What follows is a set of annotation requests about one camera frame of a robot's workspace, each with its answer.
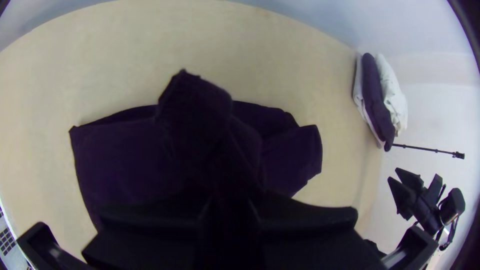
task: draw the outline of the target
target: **black fabric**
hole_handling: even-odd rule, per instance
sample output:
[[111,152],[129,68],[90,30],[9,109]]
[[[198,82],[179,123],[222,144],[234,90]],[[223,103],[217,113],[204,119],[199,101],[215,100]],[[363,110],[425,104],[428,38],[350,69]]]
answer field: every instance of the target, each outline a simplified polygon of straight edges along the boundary
[[362,94],[365,110],[370,118],[373,129],[378,138],[385,142],[383,149],[390,151],[395,138],[395,127],[392,124],[390,111],[385,107],[380,84],[380,75],[375,58],[365,53],[361,58],[362,65]]
[[157,105],[74,126],[70,139],[78,185],[98,229],[107,205],[151,203],[201,187],[227,213],[265,190],[293,196],[322,168],[315,125],[299,127],[281,109],[234,102],[184,70]]

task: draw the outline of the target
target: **white wall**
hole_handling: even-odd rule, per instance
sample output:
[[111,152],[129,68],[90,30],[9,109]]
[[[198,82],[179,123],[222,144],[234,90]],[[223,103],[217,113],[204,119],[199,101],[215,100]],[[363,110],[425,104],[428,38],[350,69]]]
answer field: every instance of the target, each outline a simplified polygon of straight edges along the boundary
[[471,54],[447,0],[234,0],[318,28],[360,51]]

